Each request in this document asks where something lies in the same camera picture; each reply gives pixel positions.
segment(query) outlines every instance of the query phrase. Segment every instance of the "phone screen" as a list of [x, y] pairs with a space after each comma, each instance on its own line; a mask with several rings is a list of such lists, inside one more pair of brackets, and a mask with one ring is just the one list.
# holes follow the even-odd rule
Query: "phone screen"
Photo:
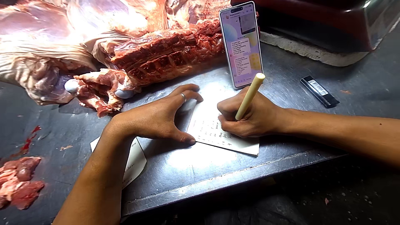
[[220, 18], [234, 86], [251, 84], [262, 72], [254, 5], [249, 2], [221, 11]]

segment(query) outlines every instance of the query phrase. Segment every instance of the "lighter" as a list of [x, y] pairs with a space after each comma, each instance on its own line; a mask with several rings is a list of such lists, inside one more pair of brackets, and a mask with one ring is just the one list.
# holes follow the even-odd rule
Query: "lighter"
[[333, 108], [340, 102], [325, 90], [312, 76], [300, 80], [326, 108]]

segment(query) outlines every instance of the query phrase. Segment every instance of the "metal countertop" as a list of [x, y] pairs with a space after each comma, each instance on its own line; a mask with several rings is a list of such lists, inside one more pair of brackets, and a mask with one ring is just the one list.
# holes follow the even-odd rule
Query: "metal countertop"
[[[325, 65], [261, 44], [267, 79], [260, 92], [285, 108], [324, 113], [400, 119], [400, 29], [395, 29], [378, 49], [360, 62], [343, 68]], [[325, 109], [300, 83], [311, 75], [341, 103]], [[195, 83], [204, 88], [232, 88], [227, 67], [182, 77], [144, 88], [123, 111], [169, 94], [177, 86]], [[0, 224], [50, 224], [91, 154], [89, 143], [99, 137], [111, 117], [97, 118], [94, 110], [74, 99], [58, 106], [38, 106], [17, 86], [0, 83], [0, 157], [18, 152], [30, 132], [42, 129], [26, 156], [41, 156], [34, 180], [46, 183], [28, 210], [8, 207], [0, 211]], [[186, 130], [193, 102], [178, 112], [178, 127]], [[148, 160], [142, 174], [123, 190], [122, 216], [167, 205], [214, 190], [332, 159], [343, 151], [286, 136], [260, 140], [260, 153], [252, 157], [196, 143], [183, 148], [172, 141], [139, 138]], [[60, 147], [72, 148], [60, 151]]]

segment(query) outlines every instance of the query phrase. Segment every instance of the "cream-colored pen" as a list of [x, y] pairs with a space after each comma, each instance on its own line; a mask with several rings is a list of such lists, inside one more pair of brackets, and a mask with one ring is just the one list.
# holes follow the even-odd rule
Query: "cream-colored pen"
[[254, 96], [256, 95], [258, 89], [260, 88], [262, 82], [265, 79], [265, 75], [262, 73], [257, 73], [256, 77], [254, 77], [253, 82], [250, 85], [249, 90], [247, 91], [242, 104], [239, 107], [238, 112], [236, 113], [235, 119], [241, 120], [243, 118], [244, 113], [246, 112], [247, 108], [249, 107], [251, 101], [253, 100]]

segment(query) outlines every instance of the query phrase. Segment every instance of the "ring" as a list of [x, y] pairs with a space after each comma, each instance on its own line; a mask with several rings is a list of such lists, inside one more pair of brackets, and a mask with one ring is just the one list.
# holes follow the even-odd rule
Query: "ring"
[[184, 95], [183, 93], [181, 93], [180, 95], [182, 95], [183, 99], [185, 100], [183, 103], [185, 103], [185, 102], [186, 102], [186, 97], [185, 97], [185, 95]]

